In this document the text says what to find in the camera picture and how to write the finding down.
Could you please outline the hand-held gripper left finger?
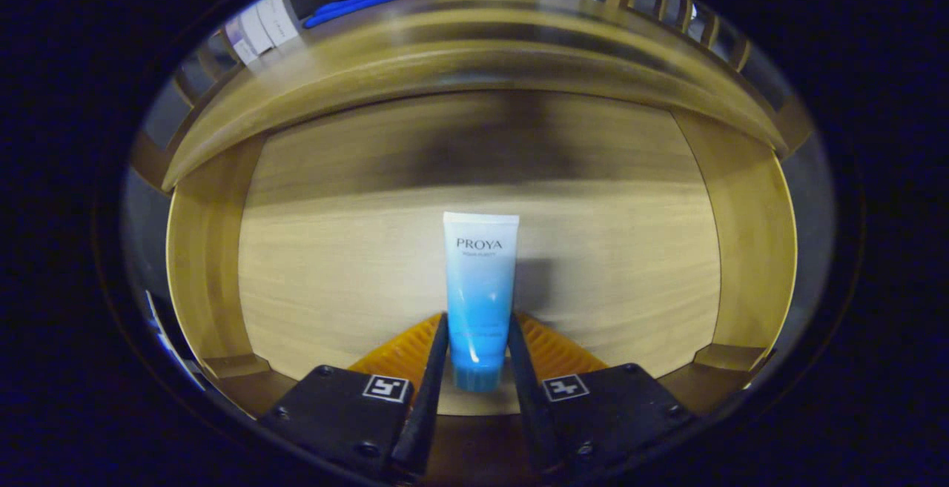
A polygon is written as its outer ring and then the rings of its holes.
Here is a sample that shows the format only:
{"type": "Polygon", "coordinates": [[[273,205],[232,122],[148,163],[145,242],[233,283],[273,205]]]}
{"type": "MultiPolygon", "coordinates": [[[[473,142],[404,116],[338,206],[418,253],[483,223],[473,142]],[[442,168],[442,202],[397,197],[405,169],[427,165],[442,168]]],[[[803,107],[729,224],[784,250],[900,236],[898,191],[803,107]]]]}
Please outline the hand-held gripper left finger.
{"type": "Polygon", "coordinates": [[[364,483],[413,483],[423,477],[437,422],[449,345],[448,317],[436,314],[406,332],[416,365],[397,372],[319,365],[258,423],[309,459],[364,483]]]}

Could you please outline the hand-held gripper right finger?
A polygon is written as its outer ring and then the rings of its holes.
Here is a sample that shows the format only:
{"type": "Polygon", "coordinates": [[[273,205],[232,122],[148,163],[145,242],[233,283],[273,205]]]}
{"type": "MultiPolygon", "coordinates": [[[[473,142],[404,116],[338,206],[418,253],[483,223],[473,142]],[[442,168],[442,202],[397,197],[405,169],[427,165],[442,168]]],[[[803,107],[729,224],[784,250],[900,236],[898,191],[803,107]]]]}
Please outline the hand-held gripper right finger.
{"type": "Polygon", "coordinates": [[[508,349],[526,446],[546,483],[640,466],[697,420],[637,363],[608,366],[532,316],[512,316],[508,349]]]}

